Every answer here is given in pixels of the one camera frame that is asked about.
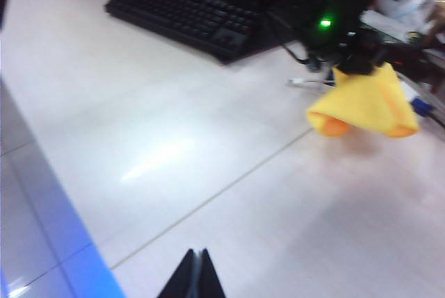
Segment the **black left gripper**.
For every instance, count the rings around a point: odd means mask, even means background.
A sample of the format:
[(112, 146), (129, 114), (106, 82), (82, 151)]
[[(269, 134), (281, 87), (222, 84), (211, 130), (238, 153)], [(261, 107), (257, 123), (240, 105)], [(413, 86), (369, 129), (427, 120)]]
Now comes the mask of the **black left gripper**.
[(299, 36), (310, 54), (337, 58), (347, 75), (371, 75), (385, 63), (381, 36), (363, 28), (361, 16), (371, 0), (329, 0), (301, 23)]

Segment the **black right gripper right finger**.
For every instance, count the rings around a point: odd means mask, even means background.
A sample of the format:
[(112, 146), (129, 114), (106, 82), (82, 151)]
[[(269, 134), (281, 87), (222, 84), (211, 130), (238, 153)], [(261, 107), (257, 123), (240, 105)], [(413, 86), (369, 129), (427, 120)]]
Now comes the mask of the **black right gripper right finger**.
[(199, 297), (201, 298), (225, 298), (223, 287), (220, 283), (216, 269), (207, 249), (201, 253), (201, 271), (199, 278)]

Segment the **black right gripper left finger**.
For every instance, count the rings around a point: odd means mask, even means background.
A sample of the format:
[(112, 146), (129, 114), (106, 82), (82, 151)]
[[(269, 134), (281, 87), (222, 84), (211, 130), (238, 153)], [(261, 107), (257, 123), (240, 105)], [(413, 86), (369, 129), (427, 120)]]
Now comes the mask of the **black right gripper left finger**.
[(195, 252), (189, 249), (158, 294), (158, 298), (183, 298), (191, 289)]

